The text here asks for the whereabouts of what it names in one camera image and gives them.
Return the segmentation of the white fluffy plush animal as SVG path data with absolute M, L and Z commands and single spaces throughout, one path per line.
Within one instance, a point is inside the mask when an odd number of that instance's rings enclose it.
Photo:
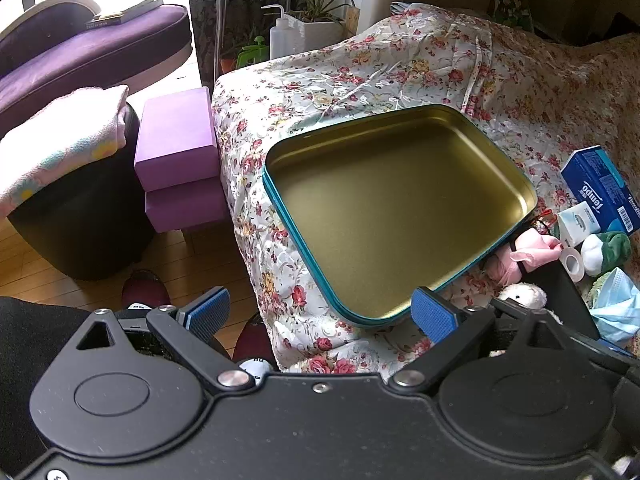
M 498 298 L 502 301 L 515 301 L 529 310 L 543 309 L 547 304 L 546 293 L 537 285 L 515 283 L 503 287 Z

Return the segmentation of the green watering can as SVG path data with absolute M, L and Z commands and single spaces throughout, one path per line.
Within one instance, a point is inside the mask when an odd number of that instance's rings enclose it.
M 241 48 L 236 58 L 235 67 L 243 68 L 270 59 L 269 47 L 263 36 L 256 36 L 252 44 Z

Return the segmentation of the green white plush toy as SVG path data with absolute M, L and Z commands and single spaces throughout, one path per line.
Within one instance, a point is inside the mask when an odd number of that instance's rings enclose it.
M 580 254 L 586 274 L 598 278 L 630 258 L 631 241 L 620 231 L 590 234 L 582 242 Z

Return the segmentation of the dark red slipper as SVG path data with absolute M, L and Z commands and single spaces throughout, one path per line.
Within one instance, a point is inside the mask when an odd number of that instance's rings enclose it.
M 133 270 L 122 285 L 122 307 L 128 309 L 133 304 L 156 308 L 170 304 L 168 290 L 163 281 L 151 270 Z

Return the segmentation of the pastel folded blanket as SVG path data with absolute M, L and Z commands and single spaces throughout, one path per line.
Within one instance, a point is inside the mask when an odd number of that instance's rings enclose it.
M 126 146 L 126 84 L 61 96 L 1 139 L 1 215 L 42 188 Z

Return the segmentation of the purple velvet chaise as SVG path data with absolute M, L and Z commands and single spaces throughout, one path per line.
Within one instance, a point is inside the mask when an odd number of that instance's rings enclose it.
M 1 33 L 1 132 L 79 88 L 126 84 L 134 94 L 190 58 L 188 10 L 162 4 L 137 18 L 88 29 L 92 0 L 47 0 Z

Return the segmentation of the small white tissue packet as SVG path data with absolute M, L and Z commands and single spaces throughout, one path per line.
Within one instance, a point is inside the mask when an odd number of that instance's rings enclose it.
M 559 239 L 565 248 L 576 247 L 591 234 L 600 232 L 600 224 L 587 202 L 558 213 Z

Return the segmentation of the book on chaise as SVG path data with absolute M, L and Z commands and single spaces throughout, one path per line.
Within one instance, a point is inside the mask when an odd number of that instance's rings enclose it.
M 147 14 L 164 4 L 164 0 L 143 0 L 134 6 L 112 14 L 100 14 L 86 24 L 86 29 L 125 24 L 135 18 Z

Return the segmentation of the teal gold metal tin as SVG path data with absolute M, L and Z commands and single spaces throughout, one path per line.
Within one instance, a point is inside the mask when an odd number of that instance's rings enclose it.
M 283 139 L 262 182 L 326 303 L 367 328 L 404 318 L 416 288 L 447 286 L 537 203 L 482 130 L 436 104 Z

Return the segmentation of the light blue face mask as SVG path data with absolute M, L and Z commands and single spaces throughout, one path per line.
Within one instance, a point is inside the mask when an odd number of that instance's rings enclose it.
M 603 339 L 626 346 L 638 333 L 639 289 L 621 268 L 594 282 L 588 307 Z

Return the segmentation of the white medical tape roll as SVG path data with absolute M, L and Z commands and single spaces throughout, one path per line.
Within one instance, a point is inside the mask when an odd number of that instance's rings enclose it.
M 580 282 L 585 276 L 585 266 L 582 255 L 573 247 L 562 250 L 559 262 L 574 283 Z

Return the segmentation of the pink cloth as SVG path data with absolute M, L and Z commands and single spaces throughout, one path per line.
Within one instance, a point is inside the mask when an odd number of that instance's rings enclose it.
M 502 245 L 491 255 L 485 264 L 485 272 L 493 281 L 506 287 L 520 282 L 525 273 L 558 260 L 562 250 L 558 238 L 530 228 L 513 243 Z

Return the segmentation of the white planter with plant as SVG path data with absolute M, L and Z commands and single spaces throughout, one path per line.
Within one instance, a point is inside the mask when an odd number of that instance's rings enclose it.
M 354 34 L 360 14 L 355 0 L 300 1 L 300 8 L 288 14 L 296 32 L 295 53 L 320 50 Z

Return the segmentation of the upper purple foam block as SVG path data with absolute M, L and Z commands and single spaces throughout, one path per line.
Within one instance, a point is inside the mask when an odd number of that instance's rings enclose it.
M 134 171 L 146 192 L 219 174 L 212 102 L 206 87 L 159 96 L 146 103 Z

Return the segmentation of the lower purple foam block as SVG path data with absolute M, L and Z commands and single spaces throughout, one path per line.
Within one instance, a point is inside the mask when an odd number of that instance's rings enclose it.
M 183 230 L 227 217 L 224 191 L 217 178 L 145 193 L 145 212 L 157 233 Z

